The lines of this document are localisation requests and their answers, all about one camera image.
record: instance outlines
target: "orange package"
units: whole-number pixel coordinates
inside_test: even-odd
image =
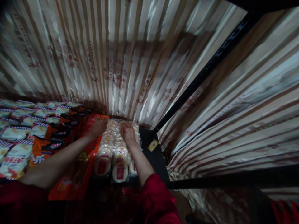
[[[58,138],[40,138],[35,136],[29,167],[34,167],[64,147],[64,140]]]

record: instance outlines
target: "snack package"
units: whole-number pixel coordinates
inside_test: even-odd
[[[39,109],[34,113],[35,117],[46,118],[48,116],[53,116],[55,113],[54,110],[50,110],[45,107],[39,107]]]
[[[15,102],[12,100],[0,99],[0,105],[3,105],[5,107],[12,107],[15,105]]]
[[[55,109],[56,105],[65,105],[65,102],[47,101],[47,107],[49,107],[50,109]]]
[[[47,107],[47,103],[42,103],[42,102],[37,102],[34,107],[36,108],[40,108],[40,107]]]
[[[26,107],[18,106],[18,107],[14,108],[11,118],[21,120],[26,115],[32,116],[36,111],[37,111],[37,109],[35,109],[35,108],[33,109],[33,108],[26,108]]]
[[[78,107],[78,106],[81,106],[82,104],[81,103],[74,103],[72,101],[67,101],[66,106],[69,106],[69,107]]]
[[[13,112],[13,109],[0,108],[0,118],[9,118]]]
[[[40,138],[35,136],[29,167],[34,167],[64,147],[64,140],[59,138]]]
[[[4,161],[6,153],[14,144],[0,140],[0,165]]]
[[[26,139],[30,130],[31,130],[31,128],[29,128],[29,127],[6,126],[4,128],[1,138],[8,140],[8,141],[24,140],[24,139]]]
[[[60,123],[60,118],[58,117],[46,117],[46,120],[45,120],[46,123],[55,123],[55,124],[59,124]]]
[[[27,140],[16,142],[0,167],[0,177],[10,180],[21,178],[25,173],[31,153],[32,142]]]
[[[44,119],[44,118],[32,117],[30,115],[26,115],[25,117],[23,117],[21,125],[32,127],[33,122],[35,122],[35,121],[36,122],[45,122],[45,120],[46,119]]]
[[[55,117],[60,117],[61,114],[69,114],[69,106],[64,106],[64,105],[56,105],[55,106],[55,113],[54,116]]]
[[[35,105],[35,103],[29,102],[29,101],[18,100],[17,102],[15,102],[15,105],[21,106],[21,107],[32,108]]]

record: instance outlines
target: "striped curtain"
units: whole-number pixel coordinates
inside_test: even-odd
[[[0,96],[154,127],[245,14],[224,0],[13,1],[0,18]],[[298,19],[297,8],[266,15],[160,130],[172,179],[297,163]],[[249,221],[242,191],[182,193],[207,220]]]

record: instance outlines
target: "red sweater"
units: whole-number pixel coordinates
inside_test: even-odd
[[[48,192],[44,189],[24,185],[19,181],[10,181],[0,185],[0,207],[5,209],[2,212],[6,214],[4,220],[8,220],[6,223],[25,223],[28,220],[36,223],[39,218],[36,214],[43,214],[47,194]],[[134,211],[138,209],[141,209],[147,224],[181,223],[174,203],[175,199],[164,182],[157,174],[153,174],[143,186],[135,204],[136,207],[131,209],[132,212],[125,211],[126,215],[123,216],[121,215],[123,212],[120,211],[116,219],[110,220],[110,223],[127,223],[133,217],[130,215],[135,215]]]

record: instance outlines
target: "black shelf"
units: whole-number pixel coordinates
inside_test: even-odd
[[[159,175],[162,181],[168,186],[170,183],[168,172],[165,165],[165,160],[162,155],[160,144],[155,148],[154,151],[148,150],[150,143],[156,139],[158,140],[157,134],[153,130],[140,129],[140,138],[141,138],[141,148],[143,153],[152,165],[155,172]],[[112,183],[111,184],[111,174],[107,178],[98,178],[94,173],[92,173],[88,187],[136,187],[139,186],[138,177],[130,178],[128,182],[123,183]]]

